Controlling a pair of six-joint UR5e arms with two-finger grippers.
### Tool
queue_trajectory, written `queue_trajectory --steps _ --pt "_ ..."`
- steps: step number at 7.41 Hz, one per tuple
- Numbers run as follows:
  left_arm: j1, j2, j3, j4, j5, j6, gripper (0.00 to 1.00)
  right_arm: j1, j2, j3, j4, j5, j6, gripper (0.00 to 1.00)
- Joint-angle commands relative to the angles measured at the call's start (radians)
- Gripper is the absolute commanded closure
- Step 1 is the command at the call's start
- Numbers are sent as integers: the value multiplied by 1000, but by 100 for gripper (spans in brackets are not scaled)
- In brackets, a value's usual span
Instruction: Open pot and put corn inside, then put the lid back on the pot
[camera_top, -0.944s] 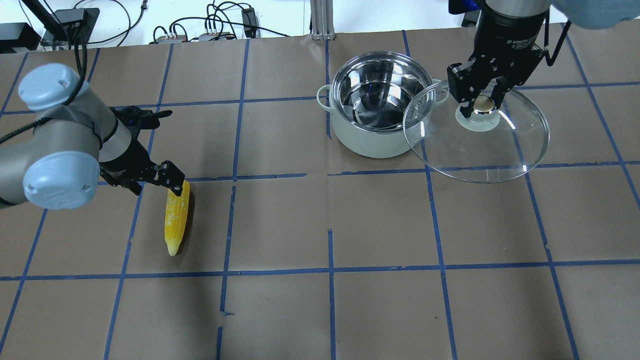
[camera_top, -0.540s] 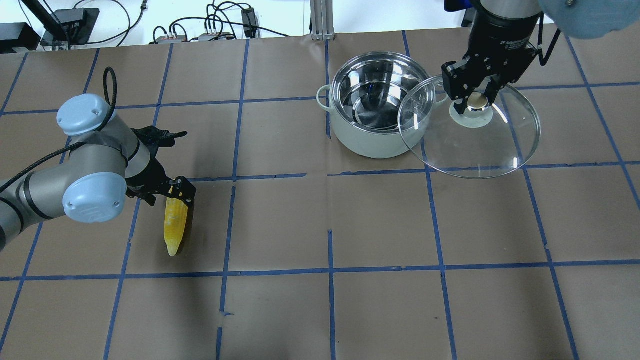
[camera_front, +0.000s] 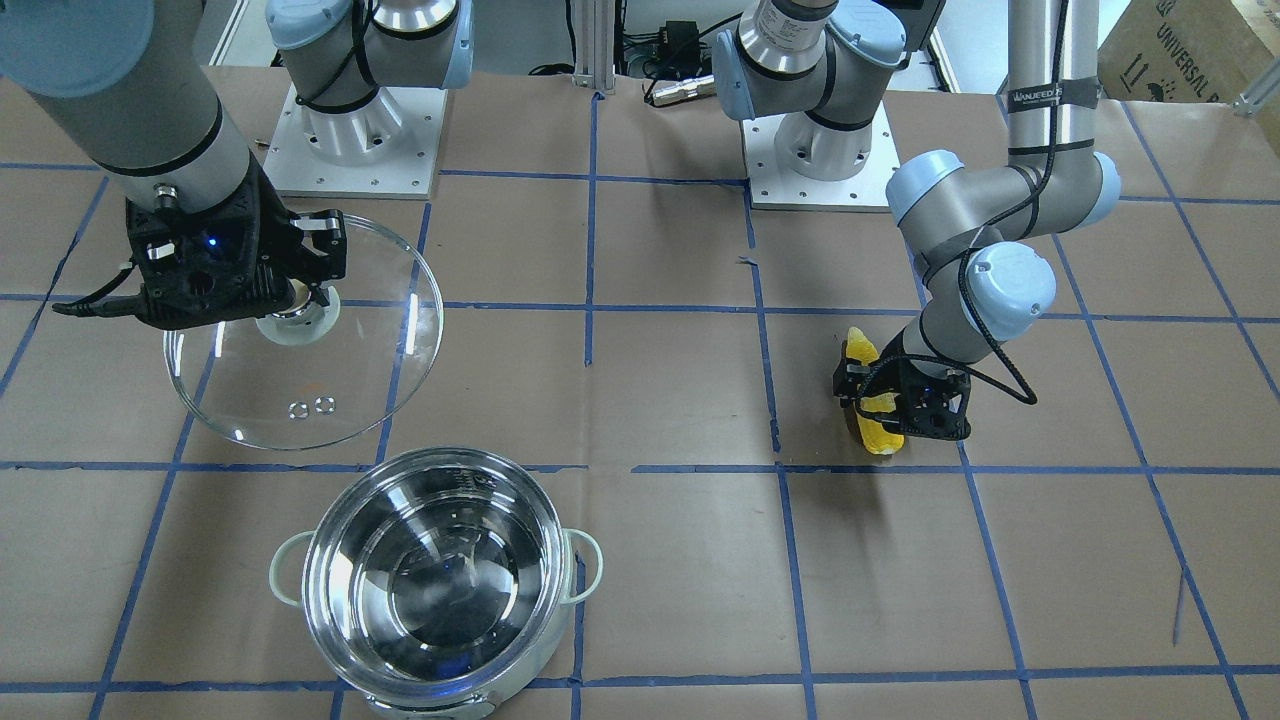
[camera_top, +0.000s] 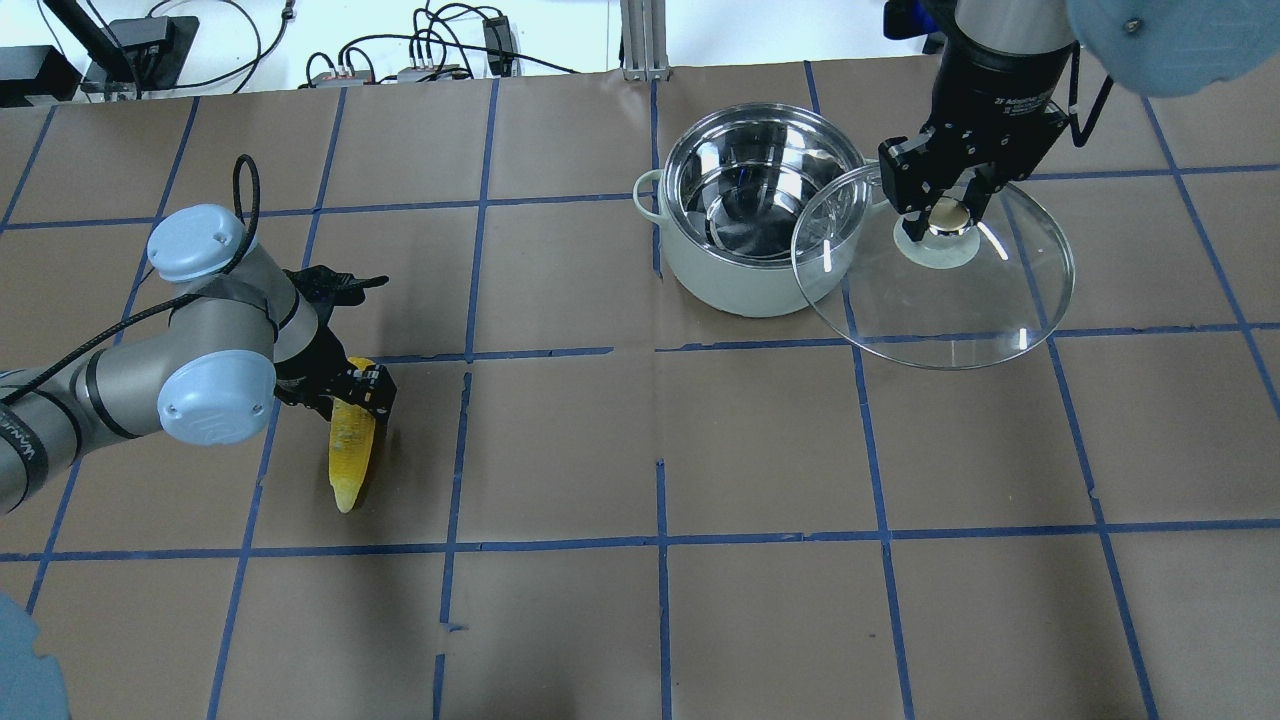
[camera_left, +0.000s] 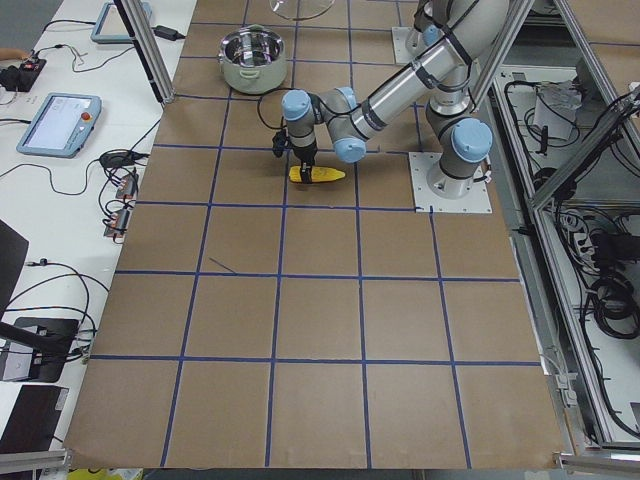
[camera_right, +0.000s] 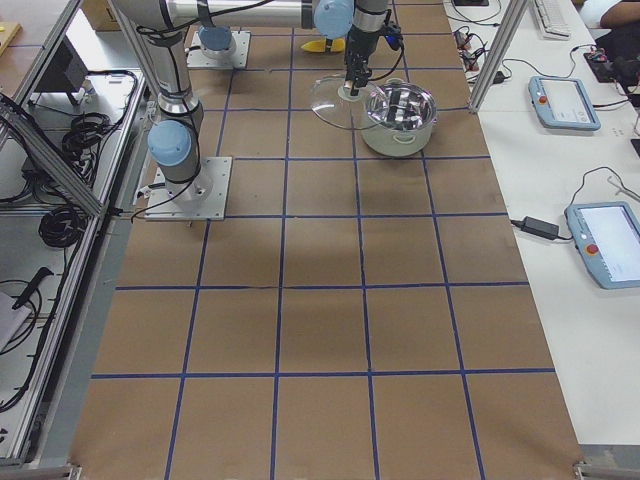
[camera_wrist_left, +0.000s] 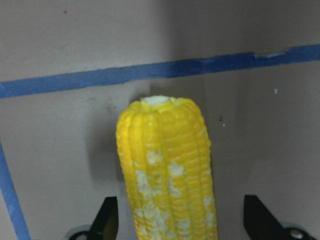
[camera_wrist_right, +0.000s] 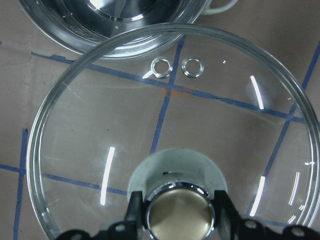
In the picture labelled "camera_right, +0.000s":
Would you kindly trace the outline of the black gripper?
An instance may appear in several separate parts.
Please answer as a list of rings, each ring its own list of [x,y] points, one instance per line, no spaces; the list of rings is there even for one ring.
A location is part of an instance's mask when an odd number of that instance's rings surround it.
[[[349,88],[351,97],[356,97],[369,82],[371,69],[367,64],[376,50],[378,38],[378,31],[364,31],[358,27],[352,27],[347,34],[344,86]]]

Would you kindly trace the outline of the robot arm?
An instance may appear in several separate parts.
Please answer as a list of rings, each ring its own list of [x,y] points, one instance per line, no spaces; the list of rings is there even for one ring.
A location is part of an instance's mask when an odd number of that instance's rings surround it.
[[[201,26],[197,31],[198,44],[193,43],[188,51],[202,51],[205,56],[215,58],[230,56],[236,50],[236,41],[229,27]]]
[[[343,75],[317,81],[311,108],[341,129],[376,125],[388,101],[375,86],[369,59],[380,38],[394,48],[401,37],[385,1],[116,1],[115,10],[132,23],[146,46],[157,83],[160,121],[148,148],[164,183],[160,205],[199,207],[213,196],[211,161],[199,152],[203,106],[193,91],[193,69],[238,70],[246,65],[252,27],[314,30],[328,51],[344,43]]]

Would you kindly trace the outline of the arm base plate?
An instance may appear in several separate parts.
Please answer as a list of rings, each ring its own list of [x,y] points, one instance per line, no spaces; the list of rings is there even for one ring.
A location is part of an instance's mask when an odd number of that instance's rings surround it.
[[[179,194],[182,186],[166,183],[157,167],[154,182],[162,186],[149,192],[148,210],[142,217],[149,221],[223,220],[231,170],[231,157],[205,157],[199,175]]]
[[[250,40],[249,31],[201,27],[187,49],[187,66],[191,70],[243,70]]]

